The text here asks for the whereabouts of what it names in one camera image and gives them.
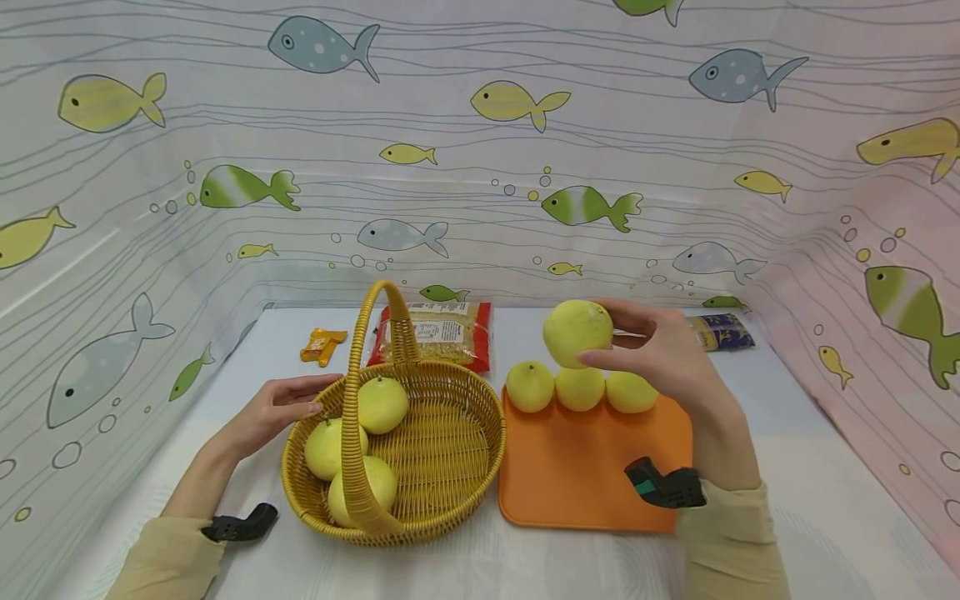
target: white table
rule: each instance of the white table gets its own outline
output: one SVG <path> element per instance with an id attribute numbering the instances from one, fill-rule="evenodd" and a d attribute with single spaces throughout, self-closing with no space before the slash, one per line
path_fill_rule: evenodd
<path id="1" fill-rule="evenodd" d="M 556 368 L 540 336 L 546 312 L 494 309 L 488 379 L 495 389 L 521 360 Z M 140 527 L 162 508 L 204 441 L 266 379 L 320 372 L 298 356 L 312 327 L 352 333 L 355 318 L 352 309 L 265 311 L 167 445 L 116 503 L 54 597 L 102 598 Z M 960 598 L 960 583 L 807 398 L 749 315 L 744 321 L 758 348 L 711 357 L 750 420 L 794 598 Z M 346 347 L 339 348 L 324 371 L 345 371 L 347 357 Z M 228 551 L 208 598 L 659 600 L 682 595 L 682 548 L 673 538 L 517 528 L 501 516 L 495 484 L 473 518 L 430 544 L 379 550 L 321 537 L 294 516 L 283 494 L 284 439 L 240 466 L 220 511 L 245 516 L 268 501 L 279 509 L 279 521 L 265 540 Z"/>

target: yellow fruit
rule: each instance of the yellow fruit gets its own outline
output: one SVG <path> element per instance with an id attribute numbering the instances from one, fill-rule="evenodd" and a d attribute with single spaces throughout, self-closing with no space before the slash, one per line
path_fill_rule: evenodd
<path id="1" fill-rule="evenodd" d="M 584 350 L 609 348 L 613 320 L 607 309 L 589 300 L 558 304 L 543 322 L 543 342 L 550 356 L 565 369 L 585 369 L 577 356 Z"/>
<path id="2" fill-rule="evenodd" d="M 560 369 L 557 373 L 557 400 L 583 413 L 600 402 L 604 391 L 603 372 L 599 369 Z"/>
<path id="3" fill-rule="evenodd" d="M 317 428 L 310 432 L 303 447 L 306 467 L 314 476 L 330 481 L 340 472 L 340 446 L 343 443 L 343 419 L 331 419 L 330 425 L 320 421 Z M 370 448 L 367 432 L 360 427 L 360 448 L 366 454 Z"/>
<path id="4" fill-rule="evenodd" d="M 541 411 L 553 397 L 553 373 L 535 360 L 518 363 L 507 373 L 507 396 L 524 413 Z"/>
<path id="5" fill-rule="evenodd" d="M 403 386 L 390 377 L 377 377 L 363 384 L 357 393 L 357 404 L 360 424 L 374 435 L 392 431 L 410 410 Z"/>
<path id="6" fill-rule="evenodd" d="M 373 491 L 373 497 L 376 503 L 383 510 L 390 512 L 394 507 L 396 500 L 396 475 L 390 468 L 375 456 L 363 457 L 363 468 L 367 473 L 367 480 L 370 481 L 370 489 Z M 356 523 L 350 518 L 347 512 L 347 499 L 344 496 L 344 474 L 337 473 L 330 483 L 330 490 L 326 493 L 326 506 L 330 509 L 330 516 L 341 527 L 356 529 Z"/>
<path id="7" fill-rule="evenodd" d="M 643 413 L 654 407 L 660 392 L 643 377 L 631 372 L 612 372 L 607 377 L 607 402 L 627 415 Z"/>

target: left hand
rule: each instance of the left hand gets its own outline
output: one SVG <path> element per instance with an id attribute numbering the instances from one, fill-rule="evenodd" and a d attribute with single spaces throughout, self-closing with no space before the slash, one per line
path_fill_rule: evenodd
<path id="1" fill-rule="evenodd" d="M 280 434 L 290 423 L 323 410 L 311 400 L 342 377 L 339 373 L 272 379 L 224 425 L 214 438 L 237 461 L 254 454 Z"/>

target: yellow fish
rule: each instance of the yellow fish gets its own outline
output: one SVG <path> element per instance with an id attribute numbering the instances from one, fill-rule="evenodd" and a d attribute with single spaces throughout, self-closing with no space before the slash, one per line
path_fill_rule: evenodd
<path id="1" fill-rule="evenodd" d="M 417 164 L 424 160 L 429 160 L 437 164 L 437 157 L 434 154 L 436 152 L 436 148 L 427 148 L 424 150 L 423 148 L 411 146 L 410 144 L 394 144 L 393 146 L 384 148 L 383 152 L 380 153 L 380 157 L 384 160 L 395 162 L 396 164 Z"/>
<path id="2" fill-rule="evenodd" d="M 473 108 L 491 121 L 515 121 L 530 115 L 537 131 L 546 130 L 546 113 L 556 110 L 570 99 L 570 92 L 547 94 L 535 102 L 527 90 L 514 82 L 490 82 L 470 98 Z"/>
<path id="3" fill-rule="evenodd" d="M 936 183 L 950 172 L 960 157 L 960 128 L 953 121 L 938 117 L 872 137 L 859 144 L 856 153 L 869 164 L 939 156 L 930 175 L 930 183 Z"/>
<path id="4" fill-rule="evenodd" d="M 584 273 L 581 271 L 581 269 L 583 268 L 584 268 L 583 265 L 571 265 L 568 262 L 557 262 L 547 267 L 546 270 L 554 275 L 566 275 L 567 273 L 576 273 L 579 276 L 583 276 Z"/>
<path id="5" fill-rule="evenodd" d="M 9 269 L 27 262 L 46 247 L 54 228 L 72 229 L 54 206 L 45 217 L 21 219 L 0 228 L 0 269 Z"/>
<path id="6" fill-rule="evenodd" d="M 267 252 L 272 252 L 274 256 L 279 256 L 274 250 L 273 244 L 267 244 L 266 246 L 259 246 L 257 244 L 244 244 L 240 247 L 240 250 L 237 251 L 237 258 L 255 258 L 257 256 L 262 256 Z"/>
<path id="7" fill-rule="evenodd" d="M 780 194 L 784 204 L 786 204 L 787 193 L 793 189 L 793 185 L 784 183 L 776 175 L 767 173 L 766 171 L 744 173 L 733 180 L 733 182 L 740 187 L 745 187 L 752 192 L 757 192 L 757 194 Z"/>
<path id="8" fill-rule="evenodd" d="M 820 346 L 817 348 L 820 353 L 820 362 L 827 367 L 827 371 L 840 375 L 840 389 L 847 389 L 847 382 L 853 379 L 853 373 L 844 370 L 840 364 L 840 354 L 832 346 Z"/>
<path id="9" fill-rule="evenodd" d="M 138 94 L 106 75 L 81 75 L 63 87 L 57 116 L 85 132 L 106 133 L 130 123 L 143 110 L 147 118 L 166 127 L 156 101 L 167 91 L 167 76 L 154 73 Z"/>

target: basket handle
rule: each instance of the basket handle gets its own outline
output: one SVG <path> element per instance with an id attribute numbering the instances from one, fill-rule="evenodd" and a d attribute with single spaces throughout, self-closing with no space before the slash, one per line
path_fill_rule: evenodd
<path id="1" fill-rule="evenodd" d="M 388 279 L 377 281 L 367 292 L 360 308 L 356 327 L 353 329 L 353 343 L 350 345 L 350 359 L 347 368 L 346 390 L 344 391 L 343 440 L 341 455 L 343 458 L 344 498 L 347 512 L 357 527 L 365 533 L 376 535 L 401 534 L 403 524 L 390 513 L 383 510 L 370 489 L 367 472 L 363 467 L 363 452 L 360 447 L 360 421 L 358 419 L 357 393 L 360 391 L 360 359 L 370 315 L 380 290 L 387 293 L 390 303 L 390 337 L 392 359 L 395 364 L 417 363 L 417 338 L 414 335 L 410 311 L 403 300 L 400 290 Z"/>

